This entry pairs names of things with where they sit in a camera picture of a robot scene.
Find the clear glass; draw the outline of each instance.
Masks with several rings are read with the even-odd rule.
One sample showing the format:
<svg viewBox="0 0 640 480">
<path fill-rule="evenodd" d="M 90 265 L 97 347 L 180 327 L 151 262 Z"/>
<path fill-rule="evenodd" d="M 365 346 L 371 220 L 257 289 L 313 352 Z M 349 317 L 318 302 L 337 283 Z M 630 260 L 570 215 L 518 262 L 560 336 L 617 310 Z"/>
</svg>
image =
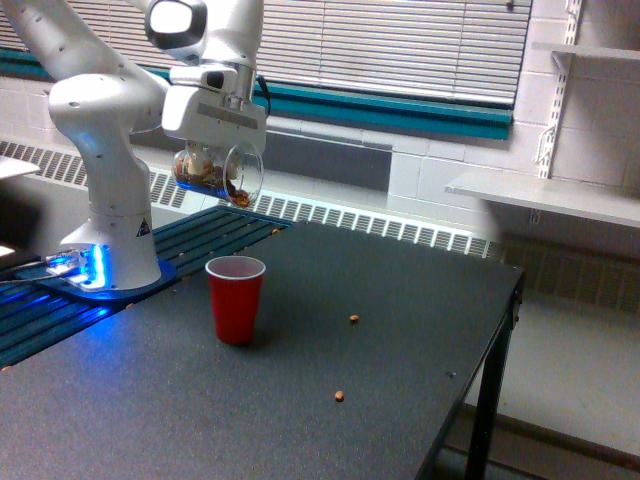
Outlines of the clear glass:
<svg viewBox="0 0 640 480">
<path fill-rule="evenodd" d="M 187 142 L 174 158 L 173 175 L 182 188 L 248 208 L 260 194 L 264 165 L 262 155 L 250 143 L 226 150 Z"/>
</svg>

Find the teal window frame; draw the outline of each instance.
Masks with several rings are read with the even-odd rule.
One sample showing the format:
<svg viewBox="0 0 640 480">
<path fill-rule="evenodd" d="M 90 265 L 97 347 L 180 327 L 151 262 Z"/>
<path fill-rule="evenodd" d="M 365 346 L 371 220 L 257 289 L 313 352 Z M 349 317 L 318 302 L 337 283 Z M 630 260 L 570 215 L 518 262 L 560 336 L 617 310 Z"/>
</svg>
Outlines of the teal window frame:
<svg viewBox="0 0 640 480">
<path fill-rule="evenodd" d="M 147 70 L 168 79 L 169 71 L 166 69 Z M 0 74 L 51 79 L 31 53 L 10 49 L 0 49 Z M 373 130 L 507 140 L 513 123 L 513 110 L 509 108 L 413 100 L 275 82 L 269 83 L 269 91 L 275 115 L 357 124 Z M 256 103 L 266 106 L 266 99 L 258 86 L 254 98 Z"/>
</svg>

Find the cable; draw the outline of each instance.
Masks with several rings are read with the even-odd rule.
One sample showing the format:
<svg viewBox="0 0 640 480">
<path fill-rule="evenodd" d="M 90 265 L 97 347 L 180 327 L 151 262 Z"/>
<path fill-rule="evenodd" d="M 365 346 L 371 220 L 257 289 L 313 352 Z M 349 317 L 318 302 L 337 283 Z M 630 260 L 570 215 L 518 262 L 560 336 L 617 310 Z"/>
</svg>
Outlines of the cable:
<svg viewBox="0 0 640 480">
<path fill-rule="evenodd" d="M 46 262 L 44 260 L 38 260 L 37 262 L 29 262 L 23 265 L 18 265 L 17 267 L 7 268 L 6 270 L 2 270 L 0 272 L 0 277 L 5 277 L 12 273 L 20 272 L 22 270 L 26 270 L 27 268 L 39 267 L 41 265 L 46 265 Z"/>
<path fill-rule="evenodd" d="M 22 279 L 16 279 L 16 280 L 3 280 L 0 282 L 0 285 L 19 285 L 22 283 L 33 283 L 33 282 L 41 282 L 43 280 L 51 280 L 54 278 L 60 278 L 60 277 L 64 277 L 66 275 L 69 275 L 70 272 L 64 272 L 64 273 L 59 273 L 57 275 L 47 275 L 44 277 L 33 277 L 33 278 L 25 278 L 24 280 Z"/>
</svg>

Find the red cup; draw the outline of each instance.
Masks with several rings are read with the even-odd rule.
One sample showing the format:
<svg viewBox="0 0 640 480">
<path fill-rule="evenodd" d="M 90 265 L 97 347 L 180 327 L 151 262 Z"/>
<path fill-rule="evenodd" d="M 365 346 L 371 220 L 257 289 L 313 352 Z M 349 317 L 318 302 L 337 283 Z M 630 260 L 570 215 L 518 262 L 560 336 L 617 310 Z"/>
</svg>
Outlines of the red cup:
<svg viewBox="0 0 640 480">
<path fill-rule="evenodd" d="M 266 269 L 251 257 L 219 257 L 207 262 L 216 335 L 224 343 L 251 343 Z"/>
</svg>

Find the shelf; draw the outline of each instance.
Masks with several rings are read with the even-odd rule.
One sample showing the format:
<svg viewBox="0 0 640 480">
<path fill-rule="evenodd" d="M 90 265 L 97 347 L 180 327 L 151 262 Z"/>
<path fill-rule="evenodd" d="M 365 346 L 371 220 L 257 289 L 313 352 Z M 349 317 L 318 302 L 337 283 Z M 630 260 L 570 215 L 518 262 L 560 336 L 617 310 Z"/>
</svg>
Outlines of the shelf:
<svg viewBox="0 0 640 480">
<path fill-rule="evenodd" d="M 28 173 L 35 173 L 38 170 L 40 169 L 31 163 L 0 155 L 0 180 L 17 177 L 19 175 L 26 175 Z"/>
<path fill-rule="evenodd" d="M 454 179 L 446 186 L 446 191 L 640 228 L 640 197 L 613 188 L 482 169 Z"/>
<path fill-rule="evenodd" d="M 565 45 L 563 43 L 533 42 L 534 50 L 548 50 L 555 54 L 577 55 L 584 58 L 640 61 L 640 51 L 618 48 Z"/>
</svg>

